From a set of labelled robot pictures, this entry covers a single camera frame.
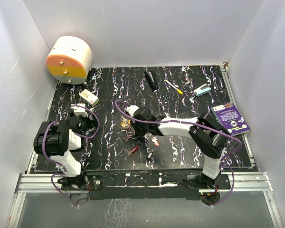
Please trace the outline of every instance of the pen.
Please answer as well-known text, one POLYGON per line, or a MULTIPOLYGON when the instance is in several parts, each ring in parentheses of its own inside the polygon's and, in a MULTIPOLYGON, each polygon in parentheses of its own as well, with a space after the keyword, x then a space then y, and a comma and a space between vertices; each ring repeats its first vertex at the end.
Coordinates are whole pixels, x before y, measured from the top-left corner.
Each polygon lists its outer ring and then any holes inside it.
POLYGON ((178 88, 176 88, 171 82, 169 82, 168 80, 165 80, 165 82, 168 83, 169 85, 171 85, 172 88, 176 89, 176 91, 177 91, 180 95, 183 94, 183 92, 182 92, 181 90, 179 90, 178 88))

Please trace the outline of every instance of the floor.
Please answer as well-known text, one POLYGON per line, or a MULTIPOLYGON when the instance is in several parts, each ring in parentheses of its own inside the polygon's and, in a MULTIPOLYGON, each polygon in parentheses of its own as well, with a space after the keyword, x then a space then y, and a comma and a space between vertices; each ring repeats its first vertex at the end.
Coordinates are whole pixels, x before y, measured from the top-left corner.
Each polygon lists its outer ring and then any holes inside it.
POLYGON ((233 192, 214 209, 203 207, 201 201, 185 199, 107 199, 88 201, 76 209, 57 193, 28 194, 18 228, 31 227, 273 228, 274 225, 264 194, 258 191, 233 192))
MULTIPOLYGON (((210 108, 230 101, 226 84, 219 66, 172 66, 172 67, 128 67, 92 69, 87 85, 68 85, 58 83, 54 94, 49 120, 66 119, 71 104, 83 103, 79 93, 88 89, 99 97, 94 108, 100 119, 100 131, 92 140, 87 140, 83 153, 74 153, 86 170, 127 170, 127 169, 166 169, 202 168, 204 155, 190 138, 179 136, 158 136, 159 147, 155 147, 151 136, 123 141, 121 114, 114 107, 116 99, 128 104, 146 106, 153 114, 170 117, 192 118, 201 113, 212 114, 210 108), (152 92, 145 80, 144 71, 156 72, 159 89, 152 92), (179 95, 163 81, 168 79, 184 92, 179 95), (207 83, 211 92, 193 97, 197 87, 207 83), (129 157, 124 149, 139 149, 129 157), (147 152, 153 150, 154 157, 147 162, 147 152)), ((228 151, 237 147, 229 142, 228 151)), ((246 148, 229 158, 233 167, 251 167, 246 148)), ((56 171, 52 163, 42 156, 31 170, 32 173, 56 171)))

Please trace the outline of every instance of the light blue object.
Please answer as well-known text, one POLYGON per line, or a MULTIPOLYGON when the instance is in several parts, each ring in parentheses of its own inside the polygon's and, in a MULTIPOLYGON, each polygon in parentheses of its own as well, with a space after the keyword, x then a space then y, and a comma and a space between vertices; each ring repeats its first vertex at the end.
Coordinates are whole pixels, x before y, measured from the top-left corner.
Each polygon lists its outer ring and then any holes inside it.
POLYGON ((195 96, 201 96, 203 94, 206 94, 210 92, 211 88, 207 86, 207 84, 203 84, 201 87, 197 88, 193 91, 195 96))

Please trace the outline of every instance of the robotic arm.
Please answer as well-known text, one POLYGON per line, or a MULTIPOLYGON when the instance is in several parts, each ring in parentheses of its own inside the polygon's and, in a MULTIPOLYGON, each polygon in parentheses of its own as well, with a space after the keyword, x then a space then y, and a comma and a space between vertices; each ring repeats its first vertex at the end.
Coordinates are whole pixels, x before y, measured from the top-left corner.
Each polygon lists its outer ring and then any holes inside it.
MULTIPOLYGON (((51 121, 43 122, 34 139, 34 150, 42 156, 42 142, 50 123, 51 121)), ((66 120, 61 120, 50 128, 46 138, 46 155, 51 160, 62 164, 61 170, 66 170, 64 177, 59 179, 58 183, 72 185, 76 189, 88 183, 82 165, 76 161, 72 152, 81 151, 84 148, 83 138, 75 133, 82 134, 93 125, 95 125, 94 121, 90 120, 84 108, 72 107, 66 120)))
POLYGON ((129 115, 142 121, 170 121, 169 123, 141 123, 132 121, 132 127, 136 136, 144 136, 146 133, 152 135, 180 135, 191 137, 205 154, 205 164, 201 174, 203 184, 214 188, 218 183, 221 173, 220 161, 223 150, 227 145, 228 138, 220 134, 204 130, 189 123, 176 123, 173 121, 191 122, 213 128, 217 131, 230 135, 230 133, 209 114, 202 114, 200 117, 191 119, 173 119, 170 117, 155 117, 147 108, 131 105, 126 108, 129 115))

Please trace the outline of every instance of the small red tool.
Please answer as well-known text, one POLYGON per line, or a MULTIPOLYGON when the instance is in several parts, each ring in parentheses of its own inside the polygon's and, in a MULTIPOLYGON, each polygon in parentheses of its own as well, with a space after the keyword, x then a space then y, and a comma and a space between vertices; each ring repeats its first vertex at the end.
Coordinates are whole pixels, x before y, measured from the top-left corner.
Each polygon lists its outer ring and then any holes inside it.
POLYGON ((128 151, 127 149, 125 149, 125 151, 127 152, 127 154, 131 157, 132 156, 132 154, 134 154, 134 152, 135 151, 137 151, 138 150, 138 146, 136 146, 133 150, 131 150, 131 151, 128 151))

